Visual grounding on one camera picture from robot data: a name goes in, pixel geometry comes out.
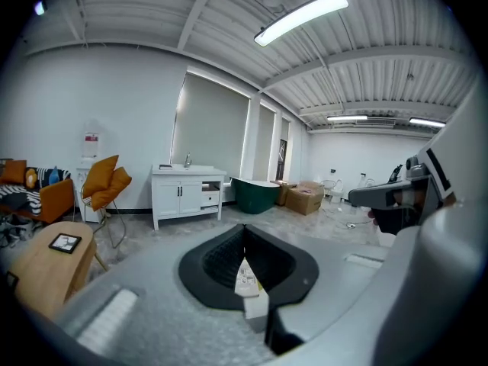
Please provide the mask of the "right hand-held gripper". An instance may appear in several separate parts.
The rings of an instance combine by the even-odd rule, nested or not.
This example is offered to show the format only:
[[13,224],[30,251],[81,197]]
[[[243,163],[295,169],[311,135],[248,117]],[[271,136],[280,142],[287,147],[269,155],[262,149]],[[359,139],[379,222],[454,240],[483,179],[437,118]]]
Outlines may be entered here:
[[401,179],[351,190],[348,199],[367,207],[383,233],[398,234],[422,224],[445,206],[455,192],[458,155],[455,121],[450,120],[427,144],[404,163]]

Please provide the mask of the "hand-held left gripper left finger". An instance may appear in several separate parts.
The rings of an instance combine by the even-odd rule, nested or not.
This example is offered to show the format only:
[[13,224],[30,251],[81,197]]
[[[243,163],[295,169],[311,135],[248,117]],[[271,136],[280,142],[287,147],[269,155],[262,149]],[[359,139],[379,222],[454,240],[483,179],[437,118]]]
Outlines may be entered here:
[[217,310],[244,310],[235,293],[239,267],[245,258],[245,226],[238,224],[186,252],[178,266],[185,288],[200,303]]

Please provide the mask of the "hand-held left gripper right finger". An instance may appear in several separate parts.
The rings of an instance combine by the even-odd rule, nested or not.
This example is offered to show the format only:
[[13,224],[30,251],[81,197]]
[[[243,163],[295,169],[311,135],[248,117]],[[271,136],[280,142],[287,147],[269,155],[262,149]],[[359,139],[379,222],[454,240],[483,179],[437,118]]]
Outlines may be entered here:
[[280,307],[301,303],[319,277],[316,259],[256,226],[244,226],[245,257],[268,295],[265,344],[282,355],[303,344],[288,332],[278,315]]

